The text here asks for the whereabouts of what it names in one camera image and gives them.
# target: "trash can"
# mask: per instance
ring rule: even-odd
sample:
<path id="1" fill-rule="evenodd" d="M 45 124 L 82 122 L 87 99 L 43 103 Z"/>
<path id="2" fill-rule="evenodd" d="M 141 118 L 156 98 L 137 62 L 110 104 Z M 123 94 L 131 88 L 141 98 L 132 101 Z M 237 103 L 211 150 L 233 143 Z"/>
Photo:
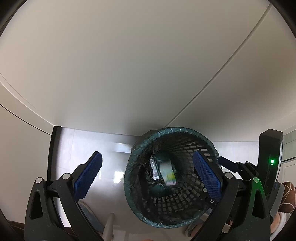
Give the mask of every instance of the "trash can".
<path id="1" fill-rule="evenodd" d="M 212 142 L 189 128 L 152 130 L 134 144 L 123 186 L 130 208 L 141 221 L 177 228 L 208 210 L 198 198 L 204 184 L 194 173 L 192 156 L 197 150 L 218 165 Z"/>

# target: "trash bag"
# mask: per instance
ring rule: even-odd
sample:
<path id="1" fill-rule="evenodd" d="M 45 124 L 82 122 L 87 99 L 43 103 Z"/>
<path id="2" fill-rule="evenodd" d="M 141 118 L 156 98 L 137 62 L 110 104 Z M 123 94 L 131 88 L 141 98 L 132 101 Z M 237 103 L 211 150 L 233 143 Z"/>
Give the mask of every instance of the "trash bag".
<path id="1" fill-rule="evenodd" d="M 218 165 L 212 142 L 189 128 L 152 130 L 134 144 L 123 186 L 130 208 L 141 221 L 157 228 L 178 228 L 208 210 L 198 198 L 204 184 L 194 174 L 192 156 L 197 150 Z M 165 172 L 170 172 L 169 179 L 163 177 Z"/>

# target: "glossy tile floor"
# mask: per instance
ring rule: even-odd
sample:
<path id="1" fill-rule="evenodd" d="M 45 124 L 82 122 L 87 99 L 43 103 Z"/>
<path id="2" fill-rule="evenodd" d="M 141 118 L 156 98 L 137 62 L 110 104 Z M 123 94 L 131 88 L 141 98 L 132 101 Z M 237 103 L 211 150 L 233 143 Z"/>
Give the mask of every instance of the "glossy tile floor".
<path id="1" fill-rule="evenodd" d="M 114 241 L 186 241 L 186 227 L 158 229 L 141 222 L 130 209 L 123 190 L 123 175 L 137 137 L 104 134 L 61 128 L 55 140 L 52 179 L 85 163 L 94 151 L 103 156 L 103 165 L 84 202 L 105 225 L 110 212 L 115 214 Z M 60 215 L 65 226 L 70 226 L 61 205 Z"/>

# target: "trash bag rim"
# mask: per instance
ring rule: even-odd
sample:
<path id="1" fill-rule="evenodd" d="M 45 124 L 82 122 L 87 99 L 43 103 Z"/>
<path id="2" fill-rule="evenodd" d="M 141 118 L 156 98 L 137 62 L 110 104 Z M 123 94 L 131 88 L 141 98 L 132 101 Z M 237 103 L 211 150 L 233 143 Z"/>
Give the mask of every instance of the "trash bag rim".
<path id="1" fill-rule="evenodd" d="M 131 196 L 131 188 L 132 185 L 130 183 L 130 174 L 132 172 L 132 170 L 137 167 L 137 158 L 139 155 L 142 154 L 142 152 L 144 151 L 144 149 L 150 145 L 153 141 L 157 140 L 158 138 L 168 135 L 168 134 L 173 134 L 173 133 L 188 133 L 191 135 L 194 135 L 200 139 L 202 139 L 203 141 L 205 141 L 209 147 L 212 149 L 212 151 L 215 154 L 215 157 L 218 159 L 219 154 L 217 152 L 217 150 L 215 149 L 213 143 L 206 138 L 204 135 L 202 135 L 201 133 L 190 129 L 190 128 L 186 128 L 186 127 L 166 127 L 166 128 L 162 128 L 159 130 L 155 130 L 155 132 L 152 132 L 153 130 L 149 131 L 151 132 L 151 134 L 149 136 L 147 136 L 145 139 L 142 140 L 142 142 L 140 144 L 138 144 L 138 146 L 133 146 L 132 147 L 132 152 L 131 155 L 128 159 L 128 165 L 126 166 L 126 171 L 124 174 L 124 181 L 123 181 L 123 188 L 124 188 L 124 193 L 126 196 L 126 200 L 128 202 L 129 207 L 131 208 L 131 210 L 133 211 L 133 213 L 137 216 L 138 219 L 140 219 L 142 222 L 149 224 L 153 227 L 157 227 L 157 228 L 178 228 L 178 227 L 182 227 L 184 225 L 190 224 L 192 223 L 194 220 L 196 220 L 197 218 L 199 218 L 201 215 L 197 215 L 194 219 L 192 220 L 186 220 L 180 224 L 174 224 L 174 225 L 165 225 L 162 223 L 156 223 L 152 220 L 147 219 L 146 217 L 143 216 L 143 214 L 139 211 L 139 209 L 136 207 L 133 198 Z"/>

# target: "screw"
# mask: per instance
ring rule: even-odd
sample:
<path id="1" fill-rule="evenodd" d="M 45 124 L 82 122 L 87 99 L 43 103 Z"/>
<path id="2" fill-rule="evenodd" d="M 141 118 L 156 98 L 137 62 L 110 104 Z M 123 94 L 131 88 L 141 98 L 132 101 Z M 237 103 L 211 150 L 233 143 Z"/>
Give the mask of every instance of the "screw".
<path id="1" fill-rule="evenodd" d="M 227 177 L 228 179 L 233 178 L 233 175 L 230 172 L 225 173 L 225 177 Z"/>
<path id="2" fill-rule="evenodd" d="M 258 177 L 253 177 L 253 181 L 258 183 L 258 182 L 260 182 L 260 179 Z"/>
<path id="3" fill-rule="evenodd" d="M 65 173 L 65 174 L 63 175 L 63 179 L 64 179 L 64 180 L 67 180 L 69 177 L 70 177 L 70 174 L 69 174 L 69 173 Z"/>
<path id="4" fill-rule="evenodd" d="M 42 182 L 42 178 L 41 177 L 39 177 L 39 178 L 36 179 L 36 183 L 40 183 L 40 182 Z"/>

